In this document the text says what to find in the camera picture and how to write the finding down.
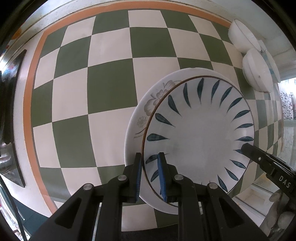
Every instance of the green and white checkered surface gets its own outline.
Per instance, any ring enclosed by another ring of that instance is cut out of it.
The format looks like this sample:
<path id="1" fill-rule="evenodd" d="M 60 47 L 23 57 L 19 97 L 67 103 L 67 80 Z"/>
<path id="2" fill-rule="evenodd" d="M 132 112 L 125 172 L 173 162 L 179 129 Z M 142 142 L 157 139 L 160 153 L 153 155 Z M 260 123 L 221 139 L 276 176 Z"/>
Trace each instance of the green and white checkered surface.
<path id="1" fill-rule="evenodd" d="M 277 84 L 271 94 L 247 84 L 242 55 L 227 33 L 218 23 L 181 12 L 119 10 L 47 37 L 35 76 L 31 123 L 41 177 L 57 207 L 83 184 L 104 184 L 122 174 L 125 132 L 135 107 L 158 80 L 183 68 L 208 68 L 229 78 L 250 105 L 255 145 L 279 154 L 283 122 Z M 260 174 L 255 164 L 232 193 Z M 176 222 L 176 215 L 143 201 L 123 207 L 123 230 Z"/>

